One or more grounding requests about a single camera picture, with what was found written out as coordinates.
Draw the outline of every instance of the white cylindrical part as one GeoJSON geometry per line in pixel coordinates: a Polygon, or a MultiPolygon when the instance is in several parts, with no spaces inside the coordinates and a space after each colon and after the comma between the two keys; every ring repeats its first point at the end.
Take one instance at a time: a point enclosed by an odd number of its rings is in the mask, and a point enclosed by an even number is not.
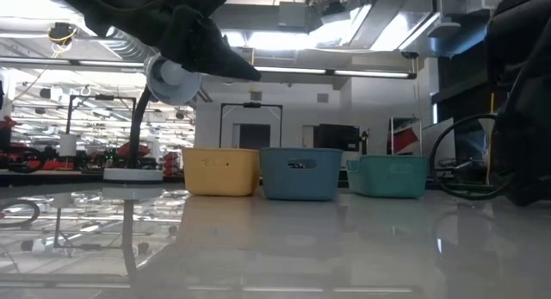
{"type": "Polygon", "coordinates": [[[59,156],[75,157],[77,155],[77,136],[75,134],[61,134],[59,139],[59,156]]]}
{"type": "Polygon", "coordinates": [[[161,77],[165,83],[170,85],[181,84],[187,73],[188,72],[186,72],[181,65],[170,60],[166,60],[161,65],[161,77]]]}

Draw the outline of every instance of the metal frame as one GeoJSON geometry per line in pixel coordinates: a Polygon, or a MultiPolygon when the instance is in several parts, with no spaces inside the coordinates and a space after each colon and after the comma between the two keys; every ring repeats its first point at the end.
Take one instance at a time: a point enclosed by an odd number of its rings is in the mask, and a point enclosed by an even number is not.
{"type": "Polygon", "coordinates": [[[132,118],[134,117],[134,112],[136,111],[136,98],[135,97],[115,97],[115,96],[107,96],[107,95],[97,95],[97,96],[69,96],[69,109],[67,110],[67,127],[65,129],[65,133],[69,134],[71,131],[71,117],[73,110],[78,108],[78,105],[76,108],[73,108],[72,104],[75,99],[82,99],[82,102],[88,100],[88,99],[95,99],[97,101],[113,101],[113,100],[121,100],[124,103],[124,100],[130,100],[132,101],[132,118]]]}
{"type": "Polygon", "coordinates": [[[220,105],[220,125],[218,132],[218,148],[222,148],[222,122],[224,121],[224,107],[226,106],[241,106],[244,109],[260,109],[262,107],[278,108],[281,111],[279,119],[279,147],[282,146],[282,134],[283,134],[283,105],[277,104],[254,104],[257,107],[252,107],[250,103],[222,103],[220,105]]]}

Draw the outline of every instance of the plastic storage bin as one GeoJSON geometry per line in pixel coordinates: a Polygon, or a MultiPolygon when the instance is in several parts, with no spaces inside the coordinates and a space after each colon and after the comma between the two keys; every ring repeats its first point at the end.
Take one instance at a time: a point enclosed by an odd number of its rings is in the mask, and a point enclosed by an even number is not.
{"type": "Polygon", "coordinates": [[[250,149],[185,148],[186,189],[196,195],[248,196],[260,178],[258,151],[250,149]]]}
{"type": "Polygon", "coordinates": [[[342,154],[338,149],[263,148],[264,194],[277,200],[333,200],[342,154]]]}
{"type": "Polygon", "coordinates": [[[419,198],[427,165],[419,156],[361,156],[346,163],[349,189],[364,196],[419,198]]]}

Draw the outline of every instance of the door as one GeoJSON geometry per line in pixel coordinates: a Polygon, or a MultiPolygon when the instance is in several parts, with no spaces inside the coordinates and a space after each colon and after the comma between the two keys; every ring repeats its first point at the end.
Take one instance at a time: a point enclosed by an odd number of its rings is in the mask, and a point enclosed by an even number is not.
{"type": "Polygon", "coordinates": [[[239,148],[260,149],[269,147],[270,125],[240,124],[239,148]]]}

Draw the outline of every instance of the yellow bin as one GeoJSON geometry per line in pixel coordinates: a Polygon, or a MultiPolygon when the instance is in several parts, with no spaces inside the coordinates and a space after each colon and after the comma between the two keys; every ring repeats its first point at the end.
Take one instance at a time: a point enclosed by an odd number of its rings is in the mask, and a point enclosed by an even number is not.
{"type": "Polygon", "coordinates": [[[186,189],[195,195],[248,196],[260,179],[258,151],[231,148],[183,149],[186,189]]]}

